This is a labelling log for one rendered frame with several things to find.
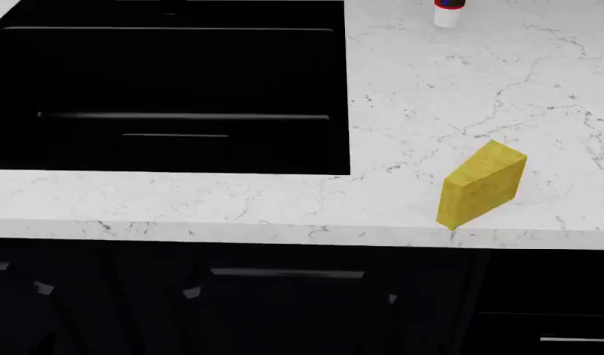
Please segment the black base cabinet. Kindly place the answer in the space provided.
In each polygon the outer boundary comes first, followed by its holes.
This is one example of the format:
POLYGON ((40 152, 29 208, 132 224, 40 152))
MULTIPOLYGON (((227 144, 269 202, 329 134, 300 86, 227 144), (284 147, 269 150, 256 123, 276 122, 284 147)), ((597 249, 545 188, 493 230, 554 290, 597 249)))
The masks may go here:
POLYGON ((539 341, 604 339, 604 251, 0 239, 0 262, 0 355, 604 355, 539 341))

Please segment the black kitchen sink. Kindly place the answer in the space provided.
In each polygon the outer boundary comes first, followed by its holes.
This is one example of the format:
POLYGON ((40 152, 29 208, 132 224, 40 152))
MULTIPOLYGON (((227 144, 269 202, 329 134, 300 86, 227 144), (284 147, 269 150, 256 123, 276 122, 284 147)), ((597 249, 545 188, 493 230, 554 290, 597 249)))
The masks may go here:
POLYGON ((346 175, 344 0, 18 0, 0 170, 346 175))

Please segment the yellow cheese wedge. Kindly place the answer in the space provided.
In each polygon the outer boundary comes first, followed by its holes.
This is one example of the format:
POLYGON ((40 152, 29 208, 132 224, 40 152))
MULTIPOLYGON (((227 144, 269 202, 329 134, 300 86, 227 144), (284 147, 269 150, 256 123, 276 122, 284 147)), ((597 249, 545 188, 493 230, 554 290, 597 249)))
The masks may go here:
POLYGON ((445 178, 436 221, 453 231, 512 200, 526 162, 525 154, 489 141, 445 178))

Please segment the white bottle with red band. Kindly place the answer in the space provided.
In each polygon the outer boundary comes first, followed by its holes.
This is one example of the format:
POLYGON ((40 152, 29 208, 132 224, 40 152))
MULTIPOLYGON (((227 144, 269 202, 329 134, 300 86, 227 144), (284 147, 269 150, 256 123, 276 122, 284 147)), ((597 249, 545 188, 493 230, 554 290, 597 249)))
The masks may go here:
POLYGON ((465 4, 466 0, 434 0, 434 24, 440 28, 453 28, 465 4))

